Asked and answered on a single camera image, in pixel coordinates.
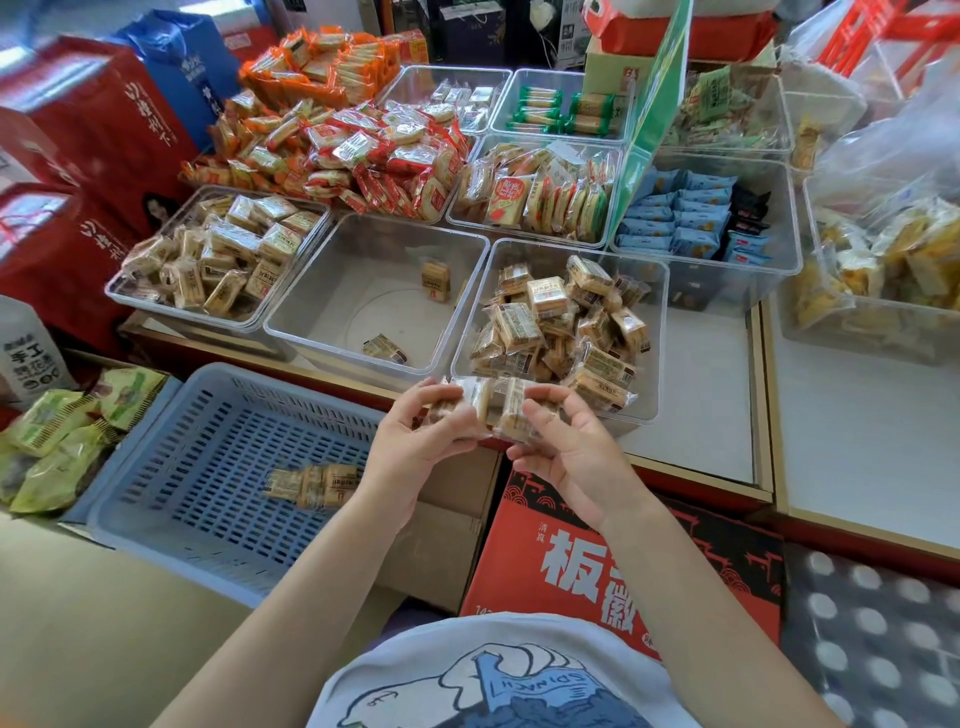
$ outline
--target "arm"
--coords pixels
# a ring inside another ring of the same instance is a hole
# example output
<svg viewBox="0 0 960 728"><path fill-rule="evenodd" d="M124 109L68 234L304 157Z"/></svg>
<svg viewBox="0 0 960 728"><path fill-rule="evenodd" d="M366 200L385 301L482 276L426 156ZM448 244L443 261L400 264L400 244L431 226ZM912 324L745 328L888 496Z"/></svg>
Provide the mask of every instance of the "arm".
<svg viewBox="0 0 960 728"><path fill-rule="evenodd" d="M527 396L562 402L570 424L526 401L524 414L556 454L513 446L508 457L518 470L553 483L606 539L674 689L694 717L705 728L840 728L584 401L551 385L530 387Z"/></svg>
<svg viewBox="0 0 960 728"><path fill-rule="evenodd" d="M435 425L411 428L426 404L462 395L459 387L428 379L396 401L377 429L356 495L167 706L155 728L306 724L433 466L476 447L455 442L476 427L469 407Z"/></svg>

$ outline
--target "cardboard box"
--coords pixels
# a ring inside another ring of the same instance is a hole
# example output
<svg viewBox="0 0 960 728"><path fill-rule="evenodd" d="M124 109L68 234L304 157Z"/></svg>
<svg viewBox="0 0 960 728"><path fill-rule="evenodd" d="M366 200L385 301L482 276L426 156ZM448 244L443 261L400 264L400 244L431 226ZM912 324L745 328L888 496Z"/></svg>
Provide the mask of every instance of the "cardboard box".
<svg viewBox="0 0 960 728"><path fill-rule="evenodd" d="M413 518L387 553L378 586L459 611L479 556L500 458L499 452L478 448L434 468Z"/></svg>
<svg viewBox="0 0 960 728"><path fill-rule="evenodd" d="M593 37L587 48L584 93L626 93L631 79L636 82L636 92L639 93L643 90L653 64L653 56L620 56L605 53L601 47L600 38ZM710 70L719 68L721 65L723 63L691 59L688 67L691 70L700 68ZM772 41L760 51L750 65L771 69L777 67L777 56Z"/></svg>
<svg viewBox="0 0 960 728"><path fill-rule="evenodd" d="M778 643L782 539L701 508L664 502L737 600ZM603 537L532 475L510 474L460 614L488 612L587 619L633 649L660 658Z"/></svg>

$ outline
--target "display table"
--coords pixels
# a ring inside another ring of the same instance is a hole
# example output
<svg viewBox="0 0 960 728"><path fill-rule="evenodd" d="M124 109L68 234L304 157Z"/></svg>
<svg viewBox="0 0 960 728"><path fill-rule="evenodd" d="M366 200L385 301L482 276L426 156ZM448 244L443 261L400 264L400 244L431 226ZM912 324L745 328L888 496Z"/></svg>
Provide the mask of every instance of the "display table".
<svg viewBox="0 0 960 728"><path fill-rule="evenodd" d="M186 377L203 364L230 361L268 376L379 409L396 394L317 369L302 357L279 362L210 342L188 340L157 318L134 314L122 327L159 368ZM735 319L671 309L667 314L660 416L628 430L620 445L651 486L734 513L773 502L769 425L763 393L758 313Z"/></svg>
<svg viewBox="0 0 960 728"><path fill-rule="evenodd" d="M960 368L784 338L762 307L777 510L960 560Z"/></svg>

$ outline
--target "blue plastic basket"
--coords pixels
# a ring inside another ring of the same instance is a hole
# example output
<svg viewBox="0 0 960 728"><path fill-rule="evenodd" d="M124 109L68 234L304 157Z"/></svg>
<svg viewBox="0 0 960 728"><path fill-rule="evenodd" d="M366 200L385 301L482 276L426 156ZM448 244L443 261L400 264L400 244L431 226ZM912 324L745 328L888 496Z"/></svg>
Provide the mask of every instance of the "blue plastic basket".
<svg viewBox="0 0 960 728"><path fill-rule="evenodd" d="M367 462L382 412L228 364L187 379L93 506L98 541L255 607L328 515L262 494L274 468Z"/></svg>

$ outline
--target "red gift box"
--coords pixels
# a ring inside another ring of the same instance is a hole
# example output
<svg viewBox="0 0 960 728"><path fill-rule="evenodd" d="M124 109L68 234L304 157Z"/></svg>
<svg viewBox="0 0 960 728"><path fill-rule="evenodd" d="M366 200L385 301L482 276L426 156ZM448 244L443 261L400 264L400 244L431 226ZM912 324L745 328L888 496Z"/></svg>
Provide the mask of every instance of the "red gift box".
<svg viewBox="0 0 960 728"><path fill-rule="evenodd" d="M783 540L701 508L663 501L740 604L779 643ZM510 473L460 615L488 612L586 619L660 658L603 537L534 475Z"/></svg>
<svg viewBox="0 0 960 728"><path fill-rule="evenodd" d="M104 286L135 241L77 187L15 184L0 193L0 294L29 303L48 328L122 357L115 328L130 310Z"/></svg>
<svg viewBox="0 0 960 728"><path fill-rule="evenodd" d="M140 237L186 200L197 147L133 51L62 36L0 79L0 147L39 180L96 196Z"/></svg>

